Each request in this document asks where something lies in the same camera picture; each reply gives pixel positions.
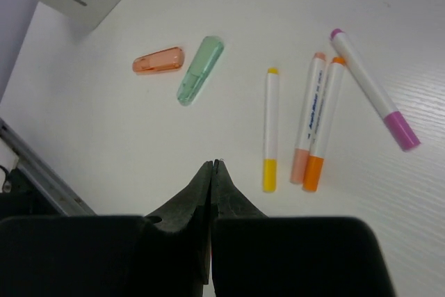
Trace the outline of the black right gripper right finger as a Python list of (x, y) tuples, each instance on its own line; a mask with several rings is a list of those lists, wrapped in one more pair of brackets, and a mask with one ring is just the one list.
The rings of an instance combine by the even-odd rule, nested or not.
[(211, 271), (213, 285), (232, 283), (262, 257), (259, 223), (263, 214), (235, 186), (225, 162), (215, 160), (211, 176)]

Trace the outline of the aluminium rail front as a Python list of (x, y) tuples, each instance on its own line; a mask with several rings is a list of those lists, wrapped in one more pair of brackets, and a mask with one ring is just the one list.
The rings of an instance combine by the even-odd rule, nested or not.
[(1, 120), (1, 139), (18, 155), (18, 170), (59, 214), (96, 215), (4, 120)]

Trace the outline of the yellow capped white marker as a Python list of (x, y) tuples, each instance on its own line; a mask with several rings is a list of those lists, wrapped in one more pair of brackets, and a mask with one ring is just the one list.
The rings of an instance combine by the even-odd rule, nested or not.
[(263, 191), (267, 193), (277, 187), (279, 92), (279, 72), (271, 67), (266, 75), (264, 107)]

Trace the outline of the orange translucent correction tape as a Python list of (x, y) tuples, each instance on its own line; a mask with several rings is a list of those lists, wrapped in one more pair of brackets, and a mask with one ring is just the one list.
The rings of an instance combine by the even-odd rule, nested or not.
[(184, 51), (172, 47), (138, 57), (133, 61), (132, 70), (136, 74), (154, 74), (176, 71), (184, 64)]

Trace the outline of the pink capped white marker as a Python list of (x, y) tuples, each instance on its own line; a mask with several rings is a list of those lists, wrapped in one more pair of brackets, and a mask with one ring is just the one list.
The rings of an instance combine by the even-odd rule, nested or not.
[(341, 29), (334, 29), (330, 41), (402, 151), (420, 146), (421, 141), (376, 76), (367, 68), (348, 35)]

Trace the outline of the green translucent correction tape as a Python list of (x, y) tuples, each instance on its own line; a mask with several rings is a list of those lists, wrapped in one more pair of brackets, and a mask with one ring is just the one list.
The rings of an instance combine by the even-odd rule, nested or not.
[(194, 101), (224, 48), (221, 38), (215, 35), (206, 36), (201, 41), (177, 91), (177, 100), (182, 106)]

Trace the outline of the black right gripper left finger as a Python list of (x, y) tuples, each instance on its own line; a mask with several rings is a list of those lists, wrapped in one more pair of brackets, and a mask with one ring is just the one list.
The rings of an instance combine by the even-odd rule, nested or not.
[(209, 283), (212, 172), (213, 163), (205, 162), (185, 188), (146, 216), (154, 228), (149, 249), (155, 264), (198, 287)]

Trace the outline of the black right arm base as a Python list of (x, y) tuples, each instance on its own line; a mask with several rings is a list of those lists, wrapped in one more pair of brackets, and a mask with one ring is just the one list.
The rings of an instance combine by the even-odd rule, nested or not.
[(14, 216), (59, 216), (60, 213), (18, 168), (1, 166), (1, 220)]

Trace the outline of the orange capped white marker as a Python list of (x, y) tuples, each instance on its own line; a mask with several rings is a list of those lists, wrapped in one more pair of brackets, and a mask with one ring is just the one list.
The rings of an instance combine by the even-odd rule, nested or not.
[(309, 151), (302, 186), (308, 192), (315, 192), (318, 188), (345, 67), (346, 61), (340, 56), (334, 57), (327, 67), (323, 97), (316, 123), (315, 139)]

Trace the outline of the peach capped white marker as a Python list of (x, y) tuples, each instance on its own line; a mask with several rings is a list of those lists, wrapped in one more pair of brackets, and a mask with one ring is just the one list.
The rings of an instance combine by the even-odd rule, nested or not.
[(326, 55), (320, 51), (316, 52), (309, 64), (305, 94), (300, 110), (290, 176), (290, 181), (293, 184), (302, 184), (304, 180), (312, 135), (314, 134), (314, 124), (316, 121), (316, 112), (323, 83), (325, 65)]

